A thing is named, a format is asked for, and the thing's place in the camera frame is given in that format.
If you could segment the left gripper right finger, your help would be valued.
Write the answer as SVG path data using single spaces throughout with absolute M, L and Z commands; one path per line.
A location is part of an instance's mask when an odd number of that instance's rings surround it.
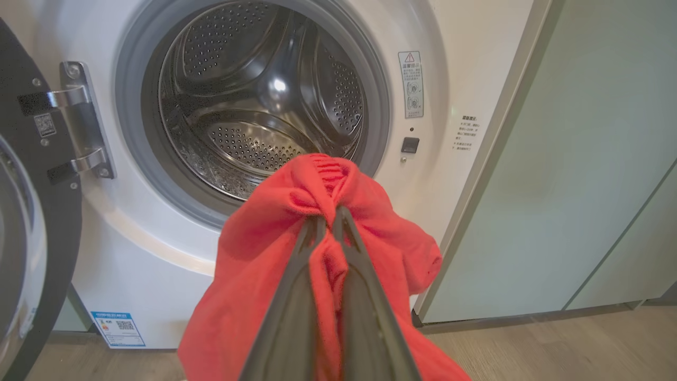
M 337 208 L 332 234 L 348 264 L 342 297 L 343 378 L 420 380 L 413 355 L 347 207 Z

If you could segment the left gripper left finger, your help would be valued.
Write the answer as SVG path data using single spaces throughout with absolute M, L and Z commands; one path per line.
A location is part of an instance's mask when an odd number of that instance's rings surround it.
M 309 261 L 326 220 L 308 217 L 260 325 L 240 380 L 314 380 L 317 311 Z

